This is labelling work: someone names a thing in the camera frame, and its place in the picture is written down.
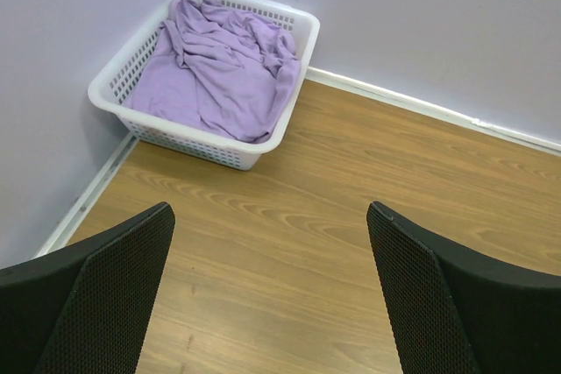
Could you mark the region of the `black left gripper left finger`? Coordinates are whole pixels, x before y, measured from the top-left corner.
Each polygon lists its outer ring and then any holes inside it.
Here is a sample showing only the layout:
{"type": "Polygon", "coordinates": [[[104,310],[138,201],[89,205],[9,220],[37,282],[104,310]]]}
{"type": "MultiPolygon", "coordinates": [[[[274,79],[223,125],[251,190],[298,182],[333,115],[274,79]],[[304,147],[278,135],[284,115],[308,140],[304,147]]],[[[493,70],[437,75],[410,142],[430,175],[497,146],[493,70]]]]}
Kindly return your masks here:
{"type": "Polygon", "coordinates": [[[173,238],[161,202],[1,270],[3,373],[133,373],[173,238]]]}

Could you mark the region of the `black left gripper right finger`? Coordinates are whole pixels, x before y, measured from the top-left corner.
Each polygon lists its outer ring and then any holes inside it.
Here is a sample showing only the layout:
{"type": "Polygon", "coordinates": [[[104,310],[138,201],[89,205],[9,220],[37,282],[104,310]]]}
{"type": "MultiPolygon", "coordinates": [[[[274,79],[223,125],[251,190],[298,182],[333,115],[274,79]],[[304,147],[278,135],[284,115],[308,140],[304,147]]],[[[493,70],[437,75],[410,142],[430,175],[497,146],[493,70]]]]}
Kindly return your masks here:
{"type": "Polygon", "coordinates": [[[375,201],[370,243],[405,373],[558,373],[560,278],[491,258],[375,201]]]}

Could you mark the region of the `purple t shirt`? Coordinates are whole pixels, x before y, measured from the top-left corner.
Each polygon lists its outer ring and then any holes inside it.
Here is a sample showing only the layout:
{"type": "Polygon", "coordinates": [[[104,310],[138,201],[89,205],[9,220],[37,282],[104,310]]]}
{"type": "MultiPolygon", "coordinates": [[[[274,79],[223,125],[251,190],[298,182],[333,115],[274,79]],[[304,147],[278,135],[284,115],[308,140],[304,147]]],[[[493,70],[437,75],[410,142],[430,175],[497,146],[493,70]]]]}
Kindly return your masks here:
{"type": "Polygon", "coordinates": [[[301,72],[290,32],[217,0],[174,0],[125,107],[237,141],[268,140],[301,72]]]}

